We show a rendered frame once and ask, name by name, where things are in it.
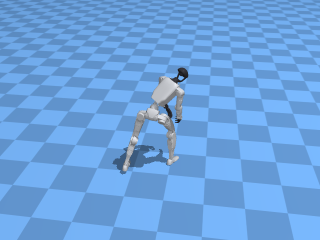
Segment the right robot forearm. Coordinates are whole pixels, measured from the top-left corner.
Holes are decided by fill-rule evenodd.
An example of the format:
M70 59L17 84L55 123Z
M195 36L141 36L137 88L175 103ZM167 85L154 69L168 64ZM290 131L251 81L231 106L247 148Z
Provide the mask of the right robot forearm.
M180 111L176 110L176 118L179 120L182 120L182 109L183 109L183 106L180 107Z

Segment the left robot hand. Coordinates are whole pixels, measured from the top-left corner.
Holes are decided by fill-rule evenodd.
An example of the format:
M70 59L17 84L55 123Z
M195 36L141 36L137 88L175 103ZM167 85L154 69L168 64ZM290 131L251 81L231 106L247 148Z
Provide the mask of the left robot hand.
M164 107L164 109L166 109L166 111L167 111L167 113L168 113L168 116L170 117L170 118L172 118L172 116L173 116L173 114L172 114L172 111L169 109L169 106L166 104L166 105L164 105L165 107Z

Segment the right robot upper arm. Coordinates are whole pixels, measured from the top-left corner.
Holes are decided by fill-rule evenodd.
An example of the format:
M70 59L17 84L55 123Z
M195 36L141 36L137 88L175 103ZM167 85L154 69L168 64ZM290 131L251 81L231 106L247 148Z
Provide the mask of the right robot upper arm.
M183 103L183 97L185 95L185 92L183 89L181 89L180 87L178 87L175 91L175 94L177 96L176 98L176 105L175 105L175 110L180 111L180 108L182 106Z

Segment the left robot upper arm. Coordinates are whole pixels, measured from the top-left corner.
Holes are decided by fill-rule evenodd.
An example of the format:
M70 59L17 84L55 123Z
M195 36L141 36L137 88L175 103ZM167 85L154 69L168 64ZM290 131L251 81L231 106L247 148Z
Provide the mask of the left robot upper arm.
M160 77L159 77L159 83L158 83L158 84L160 84L160 82L161 82L164 78L166 78L166 76L160 76Z

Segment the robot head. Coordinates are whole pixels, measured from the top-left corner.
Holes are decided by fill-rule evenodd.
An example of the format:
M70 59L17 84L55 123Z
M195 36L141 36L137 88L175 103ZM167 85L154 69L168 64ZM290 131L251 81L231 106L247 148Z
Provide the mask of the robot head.
M183 80L179 80L178 79L179 76L183 76L184 79ZM184 81L186 78L188 78L188 71L185 68L181 67L181 68L178 69L177 77L170 78L170 79L177 84L178 82L180 83L180 82Z

